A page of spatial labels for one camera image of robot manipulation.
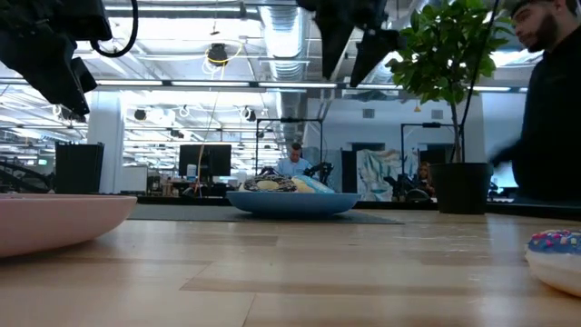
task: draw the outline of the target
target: sprinkles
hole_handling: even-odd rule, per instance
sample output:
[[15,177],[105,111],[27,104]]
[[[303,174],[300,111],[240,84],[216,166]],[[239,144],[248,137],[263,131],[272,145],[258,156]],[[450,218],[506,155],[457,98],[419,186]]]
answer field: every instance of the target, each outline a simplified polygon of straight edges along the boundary
[[581,233],[548,230],[533,234],[528,250],[537,253],[569,253],[581,255]]

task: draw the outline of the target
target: man in blue shirt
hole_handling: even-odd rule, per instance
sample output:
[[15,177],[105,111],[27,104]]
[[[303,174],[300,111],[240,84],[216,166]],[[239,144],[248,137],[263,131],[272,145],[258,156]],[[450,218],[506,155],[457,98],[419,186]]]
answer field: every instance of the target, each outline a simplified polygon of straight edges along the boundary
[[300,157],[300,144],[295,143],[290,148],[290,156],[281,159],[276,171],[283,176],[297,176],[302,175],[305,169],[309,169],[312,165]]

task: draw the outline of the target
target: table surface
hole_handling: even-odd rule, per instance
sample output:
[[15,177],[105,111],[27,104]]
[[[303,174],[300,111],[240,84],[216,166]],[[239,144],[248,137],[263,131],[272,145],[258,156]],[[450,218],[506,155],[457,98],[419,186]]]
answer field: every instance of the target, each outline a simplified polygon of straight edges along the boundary
[[372,211],[403,225],[123,223],[0,262],[3,326],[575,326],[524,243],[581,223]]

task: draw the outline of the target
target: sprinkled donut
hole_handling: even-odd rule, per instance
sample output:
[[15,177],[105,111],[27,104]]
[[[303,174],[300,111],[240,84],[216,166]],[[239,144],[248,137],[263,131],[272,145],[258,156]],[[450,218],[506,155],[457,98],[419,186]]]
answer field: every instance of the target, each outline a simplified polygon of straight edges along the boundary
[[528,250],[535,253],[581,255],[581,232],[548,230],[536,233],[528,242]]
[[528,242],[526,257],[538,279],[581,297],[581,231],[536,233]]
[[279,175],[256,176],[244,182],[245,191],[250,192],[296,192],[297,185],[290,178]]

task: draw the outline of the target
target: blue frosting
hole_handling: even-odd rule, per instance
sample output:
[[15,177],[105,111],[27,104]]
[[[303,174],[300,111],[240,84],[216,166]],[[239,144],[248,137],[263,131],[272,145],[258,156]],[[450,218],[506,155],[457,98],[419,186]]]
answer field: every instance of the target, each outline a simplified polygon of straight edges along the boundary
[[323,183],[321,183],[317,180],[314,180],[310,177],[307,177],[305,175],[294,176],[294,177],[292,177],[292,179],[305,183],[312,190],[314,190],[315,193],[335,193],[335,191],[333,191],[333,189],[331,189],[331,188],[325,186]]
[[536,253],[569,253],[581,255],[581,231],[544,231],[534,234],[528,250]]

